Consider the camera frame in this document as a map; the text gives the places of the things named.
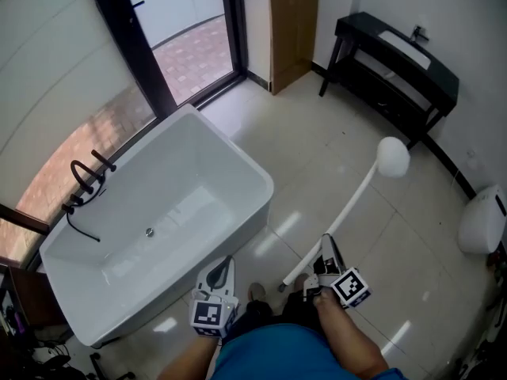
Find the black window frame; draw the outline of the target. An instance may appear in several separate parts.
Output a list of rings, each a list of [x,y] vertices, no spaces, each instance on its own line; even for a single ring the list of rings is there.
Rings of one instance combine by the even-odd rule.
[[[246,72],[243,0],[0,0],[0,274],[142,130]]]

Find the tall brown cardboard sheet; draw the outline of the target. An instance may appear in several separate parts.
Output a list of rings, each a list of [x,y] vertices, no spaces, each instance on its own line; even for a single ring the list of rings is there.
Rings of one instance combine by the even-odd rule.
[[[269,0],[271,93],[311,70],[318,0]]]

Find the person's left forearm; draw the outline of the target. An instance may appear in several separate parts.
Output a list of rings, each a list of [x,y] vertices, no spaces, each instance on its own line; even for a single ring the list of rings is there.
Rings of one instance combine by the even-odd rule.
[[[157,380],[206,380],[220,340],[198,336],[159,374]]]

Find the white sink basin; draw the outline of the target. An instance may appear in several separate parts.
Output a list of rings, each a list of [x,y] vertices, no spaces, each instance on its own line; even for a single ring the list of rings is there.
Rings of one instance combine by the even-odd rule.
[[[422,67],[424,70],[428,70],[431,64],[431,59],[421,53],[418,49],[400,38],[393,32],[386,30],[381,32],[378,37],[391,46],[399,50],[401,53],[409,57],[412,61]]]

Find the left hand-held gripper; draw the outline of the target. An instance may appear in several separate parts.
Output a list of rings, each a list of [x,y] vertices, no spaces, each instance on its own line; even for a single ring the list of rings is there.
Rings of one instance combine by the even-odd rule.
[[[190,325],[199,336],[226,337],[238,313],[234,258],[223,256],[212,261],[198,274],[196,286],[192,292]]]

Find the person's blue shirt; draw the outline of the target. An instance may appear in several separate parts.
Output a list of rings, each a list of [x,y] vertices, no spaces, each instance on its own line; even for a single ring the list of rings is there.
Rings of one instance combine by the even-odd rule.
[[[325,338],[300,325],[266,325],[222,346],[210,380],[360,380]]]

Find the wheeled chair base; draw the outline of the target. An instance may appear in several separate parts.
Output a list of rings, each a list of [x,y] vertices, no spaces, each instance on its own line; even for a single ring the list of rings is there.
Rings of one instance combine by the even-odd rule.
[[[451,380],[507,380],[507,332],[494,341],[484,339],[469,360],[459,363]]]

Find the person's right forearm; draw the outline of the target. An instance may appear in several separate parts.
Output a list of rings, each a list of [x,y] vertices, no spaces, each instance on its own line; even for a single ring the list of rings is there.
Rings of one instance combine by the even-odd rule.
[[[353,322],[335,293],[324,288],[314,306],[330,348],[341,366],[362,380],[371,380],[389,369],[379,347]]]

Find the white long-handled brush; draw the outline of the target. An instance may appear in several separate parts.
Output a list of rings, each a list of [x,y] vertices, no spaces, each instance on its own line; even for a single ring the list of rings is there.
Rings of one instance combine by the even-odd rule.
[[[376,158],[372,167],[360,183],[359,187],[353,193],[342,211],[333,220],[325,234],[334,234],[340,225],[345,221],[350,211],[356,205],[357,201],[369,186],[376,172],[384,177],[400,178],[403,177],[410,165],[410,154],[406,145],[395,137],[385,137],[379,141],[376,150]],[[282,280],[277,290],[283,292],[285,288],[293,283],[296,277],[303,272],[304,268],[318,255],[322,249],[322,237],[320,237],[305,257],[290,271]]]

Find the black vanity table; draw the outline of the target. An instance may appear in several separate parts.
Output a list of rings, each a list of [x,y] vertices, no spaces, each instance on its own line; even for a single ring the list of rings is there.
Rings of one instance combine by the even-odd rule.
[[[380,39],[389,30],[431,59],[424,70]],[[334,48],[322,72],[319,95],[337,83],[384,116],[405,136],[410,146],[424,139],[455,108],[459,78],[410,36],[366,12],[337,20]]]

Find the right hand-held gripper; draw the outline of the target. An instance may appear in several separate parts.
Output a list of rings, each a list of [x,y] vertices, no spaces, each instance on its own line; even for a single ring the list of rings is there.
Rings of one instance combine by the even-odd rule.
[[[371,294],[355,268],[345,271],[345,264],[334,238],[323,234],[319,242],[319,251],[313,263],[314,274],[303,284],[303,300],[312,302],[322,293],[322,289],[331,289],[344,309],[359,306]]]

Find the white bathtub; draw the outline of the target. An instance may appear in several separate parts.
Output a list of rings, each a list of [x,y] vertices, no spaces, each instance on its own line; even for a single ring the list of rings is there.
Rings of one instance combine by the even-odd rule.
[[[76,338],[137,330],[268,220],[273,180],[193,106],[143,136],[40,247]],[[147,228],[154,230],[147,237]]]

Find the white toilet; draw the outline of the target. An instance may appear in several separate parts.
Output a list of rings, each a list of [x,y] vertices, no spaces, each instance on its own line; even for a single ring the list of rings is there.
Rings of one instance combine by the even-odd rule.
[[[500,245],[506,225],[505,193],[498,184],[484,188],[463,209],[458,246],[464,253],[493,253]]]

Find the brown wooden cabinet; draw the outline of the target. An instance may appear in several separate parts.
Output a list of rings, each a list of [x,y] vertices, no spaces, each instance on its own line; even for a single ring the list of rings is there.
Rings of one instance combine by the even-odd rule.
[[[9,267],[7,278],[30,327],[67,324],[46,274]]]

